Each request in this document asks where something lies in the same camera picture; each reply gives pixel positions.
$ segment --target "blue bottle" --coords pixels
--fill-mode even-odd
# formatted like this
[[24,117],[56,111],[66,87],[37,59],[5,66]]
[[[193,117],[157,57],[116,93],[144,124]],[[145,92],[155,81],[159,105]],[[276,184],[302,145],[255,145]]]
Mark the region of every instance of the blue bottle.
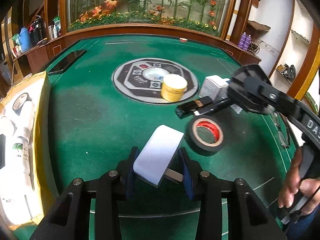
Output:
[[243,47],[246,38],[247,38],[247,34],[242,33],[241,37],[240,37],[240,40],[239,40],[239,43],[238,43],[238,47],[239,48]]
[[250,43],[251,43],[251,35],[247,36],[247,38],[245,39],[242,49],[247,50]]
[[19,42],[21,45],[22,53],[31,49],[30,34],[29,34],[29,31],[26,27],[22,27],[22,29],[21,29],[21,32],[19,34]]

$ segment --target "blue sleeve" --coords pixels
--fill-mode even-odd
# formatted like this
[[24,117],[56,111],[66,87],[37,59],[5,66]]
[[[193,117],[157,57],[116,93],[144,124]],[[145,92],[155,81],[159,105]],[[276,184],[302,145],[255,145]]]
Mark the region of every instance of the blue sleeve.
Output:
[[311,214],[300,217],[296,224],[292,222],[288,224],[289,226],[289,229],[287,232],[288,240],[300,240],[303,236],[305,236],[305,233],[309,228],[311,222],[315,218],[318,209],[319,209],[319,205],[315,208],[315,210]]

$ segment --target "yellow jar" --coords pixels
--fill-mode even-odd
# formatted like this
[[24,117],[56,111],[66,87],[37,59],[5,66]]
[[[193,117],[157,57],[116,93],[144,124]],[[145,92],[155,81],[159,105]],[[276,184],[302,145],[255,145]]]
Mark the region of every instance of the yellow jar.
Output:
[[182,76],[166,75],[161,85],[161,96],[167,101],[177,102],[183,96],[187,85],[187,81]]

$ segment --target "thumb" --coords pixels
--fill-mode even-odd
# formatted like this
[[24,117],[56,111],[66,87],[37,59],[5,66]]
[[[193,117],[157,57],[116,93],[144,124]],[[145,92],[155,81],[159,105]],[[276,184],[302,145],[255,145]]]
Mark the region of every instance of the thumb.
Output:
[[[300,184],[300,191],[306,196],[311,197],[314,192],[320,186],[319,179],[305,179]],[[315,194],[315,196],[309,201],[309,203],[302,209],[302,215],[310,214],[320,203],[320,190]]]

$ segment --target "metal bolt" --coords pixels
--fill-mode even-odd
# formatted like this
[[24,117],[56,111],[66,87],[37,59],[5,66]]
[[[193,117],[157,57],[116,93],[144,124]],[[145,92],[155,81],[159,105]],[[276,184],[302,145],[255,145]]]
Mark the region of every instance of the metal bolt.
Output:
[[118,171],[116,171],[116,170],[109,171],[109,176],[110,177],[114,177],[114,176],[117,176],[117,175],[118,175]]
[[239,185],[244,185],[245,184],[245,180],[242,179],[242,178],[238,178],[238,179],[236,179],[236,183],[239,184]]
[[80,178],[76,178],[76,179],[74,179],[73,180],[73,185],[80,185],[82,183],[82,179],[80,179]]
[[272,93],[269,95],[269,97],[270,97],[272,100],[276,99],[276,95],[275,95],[275,94],[272,94]]
[[206,178],[206,177],[209,177],[210,173],[208,171],[201,171],[200,175]]

